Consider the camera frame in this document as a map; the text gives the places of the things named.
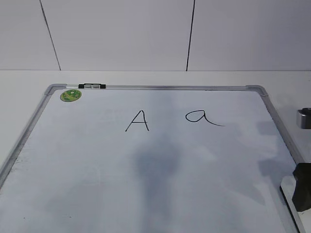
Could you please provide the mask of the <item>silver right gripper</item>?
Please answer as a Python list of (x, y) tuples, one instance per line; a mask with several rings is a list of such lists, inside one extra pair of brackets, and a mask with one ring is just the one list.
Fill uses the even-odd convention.
[[(311, 108), (302, 108), (296, 112), (296, 124), (301, 129), (311, 128)], [(298, 212), (311, 208), (311, 164), (299, 163), (293, 171), (295, 190), (292, 197)]]

